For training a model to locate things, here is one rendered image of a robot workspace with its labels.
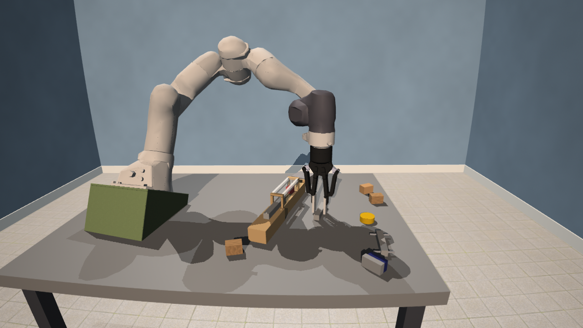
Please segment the yellow short cylinder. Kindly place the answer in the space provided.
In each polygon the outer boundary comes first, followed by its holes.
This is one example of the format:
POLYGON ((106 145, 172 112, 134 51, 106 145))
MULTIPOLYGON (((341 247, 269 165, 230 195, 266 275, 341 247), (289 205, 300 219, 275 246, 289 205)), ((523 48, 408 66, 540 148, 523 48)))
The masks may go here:
POLYGON ((360 222, 362 222, 363 224, 372 224, 374 222, 374 214, 372 213, 361 213, 360 214, 360 222))

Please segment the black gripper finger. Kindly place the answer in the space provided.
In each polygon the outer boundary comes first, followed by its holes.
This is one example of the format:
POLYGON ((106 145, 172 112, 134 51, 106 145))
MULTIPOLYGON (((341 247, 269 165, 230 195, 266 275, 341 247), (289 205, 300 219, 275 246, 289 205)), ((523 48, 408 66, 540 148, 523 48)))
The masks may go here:
POLYGON ((304 177, 305 177, 306 192, 309 193, 310 195, 312 195, 312 213, 314 213, 316 210, 316 199, 317 199, 316 189, 317 189, 317 184, 318 184, 318 176, 317 176, 318 167, 317 166, 314 167, 314 176, 313 176, 312 186, 311 186, 311 182, 310 182, 310 174, 309 174, 310 167, 309 167, 309 165, 304 165, 302 167, 302 170, 303 170, 304 177))
POLYGON ((325 171, 324 167, 322 167, 321 171, 322 171, 323 194, 324 194, 324 196, 323 196, 323 214, 325 215, 327 213, 327 205, 328 205, 329 196, 333 196, 333 194, 334 194, 335 185, 337 183, 337 175, 338 175, 340 170, 332 167, 333 176, 332 176, 330 192, 329 192, 329 187, 328 187, 328 174, 326 175, 326 171, 325 171))

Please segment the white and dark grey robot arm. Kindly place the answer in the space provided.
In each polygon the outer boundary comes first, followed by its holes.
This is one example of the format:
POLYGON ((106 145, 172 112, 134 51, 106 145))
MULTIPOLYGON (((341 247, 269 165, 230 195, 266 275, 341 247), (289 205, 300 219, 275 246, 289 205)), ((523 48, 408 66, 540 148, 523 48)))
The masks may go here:
POLYGON ((289 119, 308 126, 302 139, 314 148, 335 142, 336 103, 332 92, 315 90, 264 48, 250 49, 236 36, 222 39, 218 53, 208 51, 187 66, 171 85, 157 85, 150 96, 144 151, 119 172, 110 185, 173 192, 172 169, 178 118, 218 76, 235 85, 249 82, 251 72, 269 89, 299 96, 289 106, 289 119), (115 184, 114 184, 115 183, 115 184))

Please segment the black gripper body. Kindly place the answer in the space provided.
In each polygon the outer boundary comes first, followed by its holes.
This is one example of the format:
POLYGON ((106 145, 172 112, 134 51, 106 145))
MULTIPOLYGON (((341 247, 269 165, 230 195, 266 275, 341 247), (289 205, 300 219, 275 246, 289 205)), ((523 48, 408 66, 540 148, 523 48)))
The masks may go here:
POLYGON ((326 175, 332 170, 332 146, 329 148, 314 148, 310 145, 309 167, 314 173, 314 167, 318 167, 317 176, 322 176, 322 167, 325 168, 326 175))

